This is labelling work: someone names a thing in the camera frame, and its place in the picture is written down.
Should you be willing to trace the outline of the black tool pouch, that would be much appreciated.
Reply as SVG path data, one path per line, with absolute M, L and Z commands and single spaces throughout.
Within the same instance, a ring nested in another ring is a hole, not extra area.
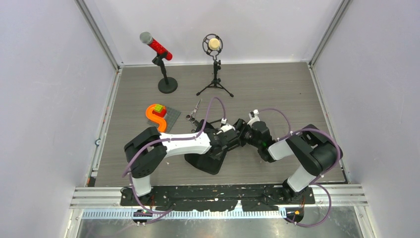
M 227 146 L 212 146 L 203 154 L 185 154 L 184 159 L 194 168 L 211 175 L 216 175 L 222 167 L 227 152 Z

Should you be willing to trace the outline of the black comb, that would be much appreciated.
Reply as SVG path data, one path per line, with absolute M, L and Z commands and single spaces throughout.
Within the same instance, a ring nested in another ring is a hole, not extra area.
M 201 126 L 200 126 L 200 123 L 198 121 L 195 120 L 195 121 L 191 122 L 191 124 L 193 126 L 193 129 L 191 130 L 192 133 L 196 133 L 196 132 L 200 131 Z

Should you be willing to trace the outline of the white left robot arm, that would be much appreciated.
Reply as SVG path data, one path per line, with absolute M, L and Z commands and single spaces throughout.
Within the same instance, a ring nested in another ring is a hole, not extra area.
M 183 155 L 194 168 L 216 175 L 227 152 L 240 144 L 236 129 L 230 125 L 220 130 L 208 126 L 189 134 L 167 134 L 148 127 L 124 146 L 128 166 L 123 175 L 131 175 L 133 199 L 147 205 L 152 198 L 150 175 L 163 159 Z

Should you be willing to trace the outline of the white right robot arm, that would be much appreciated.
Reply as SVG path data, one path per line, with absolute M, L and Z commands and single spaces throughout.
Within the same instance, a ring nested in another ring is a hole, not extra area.
M 288 203 L 296 203 L 315 180 L 336 166 L 343 157 L 340 146 L 324 131 L 312 124 L 274 140 L 264 121 L 246 123 L 239 119 L 234 124 L 241 146 L 256 147 L 260 157 L 274 163 L 294 155 L 300 165 L 282 184 L 282 196 Z

